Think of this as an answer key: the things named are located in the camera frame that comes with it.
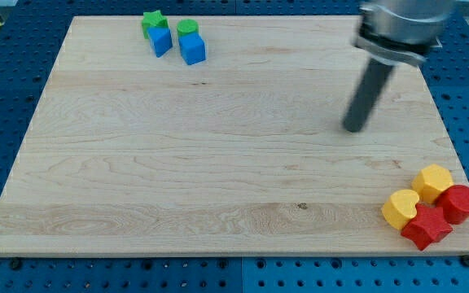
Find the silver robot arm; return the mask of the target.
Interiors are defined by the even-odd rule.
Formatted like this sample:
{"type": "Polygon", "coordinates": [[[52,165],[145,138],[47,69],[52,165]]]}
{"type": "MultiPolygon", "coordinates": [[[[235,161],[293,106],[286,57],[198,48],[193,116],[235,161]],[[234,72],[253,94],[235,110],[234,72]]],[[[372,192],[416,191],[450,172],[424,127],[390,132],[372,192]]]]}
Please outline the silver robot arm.
{"type": "Polygon", "coordinates": [[[454,7],[454,0],[364,1],[353,45],[381,63],[417,67],[426,61],[454,7]]]}

